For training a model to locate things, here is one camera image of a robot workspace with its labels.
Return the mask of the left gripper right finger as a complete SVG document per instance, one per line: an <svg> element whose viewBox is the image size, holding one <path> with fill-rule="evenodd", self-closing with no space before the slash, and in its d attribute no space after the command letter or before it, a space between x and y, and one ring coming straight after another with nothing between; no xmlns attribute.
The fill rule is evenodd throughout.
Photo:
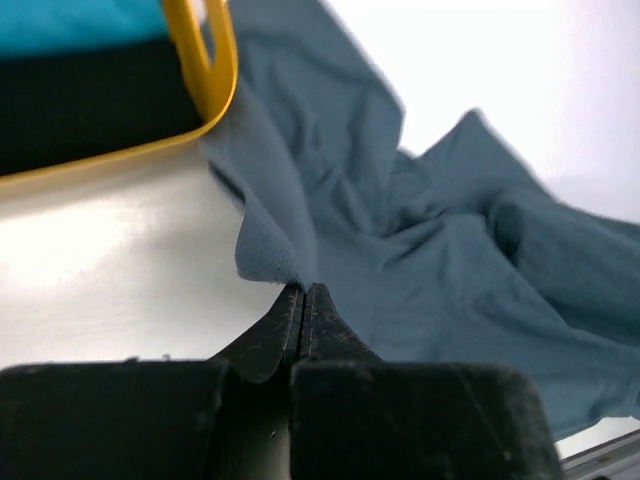
<svg viewBox="0 0 640 480"><path fill-rule="evenodd" d="M314 284L305 295L298 358L364 362L381 360L342 320L328 288L323 284Z"/></svg>

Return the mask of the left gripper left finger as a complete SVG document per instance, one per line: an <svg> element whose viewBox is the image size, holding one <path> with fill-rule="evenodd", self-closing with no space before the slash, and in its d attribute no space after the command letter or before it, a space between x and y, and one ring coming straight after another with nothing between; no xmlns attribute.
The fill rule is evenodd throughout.
<svg viewBox="0 0 640 480"><path fill-rule="evenodd" d="M263 384L299 356L304 290L287 285L268 312L212 360L228 361L245 381Z"/></svg>

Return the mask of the dark blue-grey t shirt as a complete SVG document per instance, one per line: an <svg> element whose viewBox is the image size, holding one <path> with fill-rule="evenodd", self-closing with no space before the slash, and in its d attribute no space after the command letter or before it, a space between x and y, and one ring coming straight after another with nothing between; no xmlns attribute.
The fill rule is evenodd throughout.
<svg viewBox="0 0 640 480"><path fill-rule="evenodd" d="M477 111L423 155L317 1L234 1L234 100L202 142L244 204L241 277L326 285L387 361L495 363L553 434L639 414L639 228L555 200Z"/></svg>

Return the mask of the yellow plastic basket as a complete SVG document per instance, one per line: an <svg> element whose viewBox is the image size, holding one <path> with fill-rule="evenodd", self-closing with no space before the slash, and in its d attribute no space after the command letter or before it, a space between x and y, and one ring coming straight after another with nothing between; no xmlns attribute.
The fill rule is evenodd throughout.
<svg viewBox="0 0 640 480"><path fill-rule="evenodd" d="M238 83L238 55L229 6L225 1L206 1L206 20L213 52L205 46L200 23L189 1L164 1L171 40L177 47L186 88L203 126L178 136L62 165L5 176L1 199L47 192L75 183L89 182L153 163L193 146L225 115Z"/></svg>

